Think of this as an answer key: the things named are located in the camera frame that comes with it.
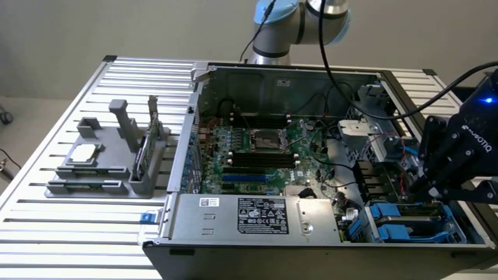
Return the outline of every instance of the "warning label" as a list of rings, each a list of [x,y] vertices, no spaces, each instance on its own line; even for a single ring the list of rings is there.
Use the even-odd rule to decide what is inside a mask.
[[[288,235],[286,200],[240,198],[238,230],[245,234]]]

